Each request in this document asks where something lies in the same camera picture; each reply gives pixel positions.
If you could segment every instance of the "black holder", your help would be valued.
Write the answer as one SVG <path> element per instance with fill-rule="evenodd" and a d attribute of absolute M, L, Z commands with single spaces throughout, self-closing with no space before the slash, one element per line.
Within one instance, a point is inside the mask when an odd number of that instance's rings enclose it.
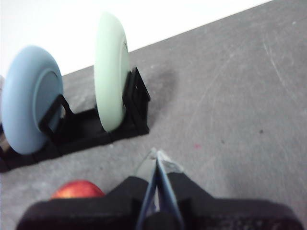
<path fill-rule="evenodd" d="M 116 140 L 148 134 L 147 113 L 150 96 L 136 67 L 128 73 L 122 99 L 126 107 L 124 120 L 116 130 L 106 132 L 96 108 L 74 114 L 64 96 L 60 94 L 39 123 L 39 129 L 48 137 L 48 142 L 41 150 L 29 155 L 18 154 L 8 145 L 1 125 L 0 172 Z M 60 119 L 57 130 L 53 132 L 49 122 L 61 106 L 65 115 Z"/>

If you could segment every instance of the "gray carpet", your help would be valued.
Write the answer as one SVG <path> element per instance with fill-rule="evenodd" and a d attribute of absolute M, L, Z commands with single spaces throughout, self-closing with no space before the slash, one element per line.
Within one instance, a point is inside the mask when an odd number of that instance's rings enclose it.
<path fill-rule="evenodd" d="M 275 0 L 131 52 L 150 134 L 1 174 L 2 229 L 66 181 L 109 192 L 151 147 L 212 195 L 285 203 L 307 226 L 306 12 L 305 0 Z M 64 84 L 73 111 L 93 107 L 93 67 Z"/>

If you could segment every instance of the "light green disc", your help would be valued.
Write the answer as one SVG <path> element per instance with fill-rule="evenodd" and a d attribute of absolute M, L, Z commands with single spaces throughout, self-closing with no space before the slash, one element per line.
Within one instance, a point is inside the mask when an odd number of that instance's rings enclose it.
<path fill-rule="evenodd" d="M 105 12 L 98 28 L 94 84 L 99 118 L 107 132 L 116 129 L 125 116 L 122 95 L 129 71 L 125 31 L 116 17 Z"/>

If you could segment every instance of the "plate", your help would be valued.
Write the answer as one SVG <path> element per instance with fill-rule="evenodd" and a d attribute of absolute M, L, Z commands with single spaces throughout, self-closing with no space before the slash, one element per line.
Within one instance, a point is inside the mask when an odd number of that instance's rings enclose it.
<path fill-rule="evenodd" d="M 129 71 L 124 29 L 115 16 L 105 12 L 97 34 L 94 85 L 99 118 L 107 132 L 116 129 L 124 119 L 122 95 Z"/>
<path fill-rule="evenodd" d="M 46 143 L 38 123 L 59 94 L 63 83 L 54 58 L 40 47 L 24 48 L 10 66 L 1 104 L 3 131 L 16 152 L 31 154 Z M 52 130 L 60 115 L 59 109 L 49 123 Z"/>

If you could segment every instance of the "apple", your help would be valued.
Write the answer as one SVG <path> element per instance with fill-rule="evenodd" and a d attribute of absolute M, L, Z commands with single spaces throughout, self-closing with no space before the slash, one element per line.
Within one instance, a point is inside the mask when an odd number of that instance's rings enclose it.
<path fill-rule="evenodd" d="M 92 182 L 86 180 L 75 180 L 60 187 L 51 196 L 51 199 L 100 197 L 104 195 L 104 192 Z"/>

